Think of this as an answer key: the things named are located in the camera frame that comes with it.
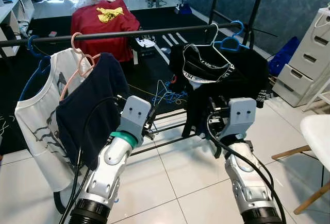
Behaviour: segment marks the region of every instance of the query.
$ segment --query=white cabinet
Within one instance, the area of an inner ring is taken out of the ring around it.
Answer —
[[[292,106],[306,104],[330,77],[330,10],[319,9],[273,91]]]
[[[17,40],[21,39],[21,31],[26,32],[35,9],[31,0],[13,0],[12,3],[0,7],[0,24],[11,27]],[[0,41],[8,40],[6,32],[0,28]],[[4,47],[7,57],[15,56],[19,46]]]

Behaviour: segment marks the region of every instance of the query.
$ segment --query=red cloth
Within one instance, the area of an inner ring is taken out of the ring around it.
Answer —
[[[119,14],[111,21],[102,23],[97,17],[98,14],[101,14],[96,10],[97,7],[105,9],[122,7],[124,15]],[[71,34],[75,32],[86,35],[89,33],[136,31],[139,27],[139,21],[127,9],[123,0],[100,1],[98,4],[82,7],[72,14],[71,20]],[[112,53],[120,62],[129,61],[133,57],[128,47],[128,38],[76,41],[75,46],[91,56],[98,53]]]

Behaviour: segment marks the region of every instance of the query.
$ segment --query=pink hanger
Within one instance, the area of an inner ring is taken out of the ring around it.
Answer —
[[[82,33],[81,33],[81,32],[76,32],[76,33],[74,33],[74,34],[72,35],[72,37],[71,37],[71,47],[72,47],[72,49],[73,49],[76,53],[81,54],[81,59],[80,59],[79,62],[78,62],[78,69],[73,73],[73,75],[69,78],[67,84],[65,85],[65,87],[64,87],[64,89],[63,89],[63,91],[62,91],[62,93],[61,93],[61,96],[60,96],[60,101],[64,99],[65,93],[66,93],[66,91],[67,91],[67,89],[68,89],[70,83],[72,82],[73,78],[74,78],[77,74],[79,74],[80,76],[83,77],[83,76],[85,76],[87,73],[89,73],[89,72],[95,67],[95,61],[94,61],[94,59],[97,58],[97,57],[99,57],[99,56],[101,55],[101,54],[97,54],[97,55],[95,55],[94,57],[92,57],[92,56],[89,55],[89,54],[84,54],[81,50],[80,50],[80,51],[77,50],[77,49],[75,48],[75,46],[74,46],[74,39],[75,39],[75,37],[76,37],[77,35],[82,35]],[[91,67],[90,67],[88,70],[86,70],[85,72],[82,72],[82,71],[81,71],[81,63],[82,63],[82,61],[83,61],[84,58],[89,58],[90,61],[92,62],[92,65],[91,65]]]

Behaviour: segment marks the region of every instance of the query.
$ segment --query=navy blue shirt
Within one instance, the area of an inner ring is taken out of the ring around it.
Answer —
[[[120,63],[110,53],[101,57],[90,75],[56,108],[59,138],[67,155],[74,164],[79,143],[82,147],[82,161],[95,169],[95,159],[107,142],[109,134],[120,124],[120,115],[112,100],[101,104],[91,116],[84,137],[84,124],[88,114],[100,100],[127,94],[128,84]]]

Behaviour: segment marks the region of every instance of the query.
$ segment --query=yellow cloth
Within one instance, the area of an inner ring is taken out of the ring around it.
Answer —
[[[117,9],[104,9],[104,8],[96,8],[97,11],[100,11],[102,14],[98,14],[98,19],[100,22],[107,23],[115,18],[119,14],[123,13],[123,8],[119,7]]]

